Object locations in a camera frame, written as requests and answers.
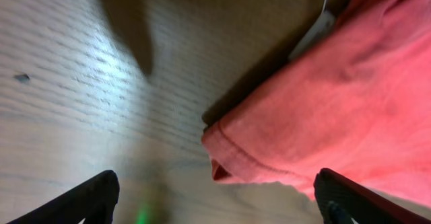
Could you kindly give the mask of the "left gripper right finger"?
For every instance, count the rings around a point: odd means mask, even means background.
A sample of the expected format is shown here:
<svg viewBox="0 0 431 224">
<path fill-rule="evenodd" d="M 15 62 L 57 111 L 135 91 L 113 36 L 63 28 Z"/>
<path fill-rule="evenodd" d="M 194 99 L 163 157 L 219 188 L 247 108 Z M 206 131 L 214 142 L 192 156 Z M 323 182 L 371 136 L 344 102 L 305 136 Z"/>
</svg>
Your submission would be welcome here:
<svg viewBox="0 0 431 224">
<path fill-rule="evenodd" d="M 314 179 L 314 197 L 324 224 L 430 224 L 352 180 L 323 168 Z"/>
</svg>

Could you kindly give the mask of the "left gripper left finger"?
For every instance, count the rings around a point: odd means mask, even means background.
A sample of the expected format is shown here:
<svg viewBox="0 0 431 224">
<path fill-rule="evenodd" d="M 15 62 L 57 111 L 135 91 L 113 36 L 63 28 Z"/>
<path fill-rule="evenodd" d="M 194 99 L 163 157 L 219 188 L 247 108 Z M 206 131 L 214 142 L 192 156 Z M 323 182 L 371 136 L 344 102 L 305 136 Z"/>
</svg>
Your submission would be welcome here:
<svg viewBox="0 0 431 224">
<path fill-rule="evenodd" d="M 111 224 L 119 192 L 116 173 L 105 170 L 8 224 Z"/>
</svg>

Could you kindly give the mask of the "red t-shirt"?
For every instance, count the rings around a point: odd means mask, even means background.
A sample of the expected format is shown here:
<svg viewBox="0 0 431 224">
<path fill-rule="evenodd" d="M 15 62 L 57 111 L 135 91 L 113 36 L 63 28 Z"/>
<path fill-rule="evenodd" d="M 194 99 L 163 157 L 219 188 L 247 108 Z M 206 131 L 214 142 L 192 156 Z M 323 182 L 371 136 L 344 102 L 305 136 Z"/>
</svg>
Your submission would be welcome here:
<svg viewBox="0 0 431 224">
<path fill-rule="evenodd" d="M 430 0 L 351 0 L 335 31 L 214 123 L 223 184 L 313 196 L 322 168 L 430 205 Z"/>
</svg>

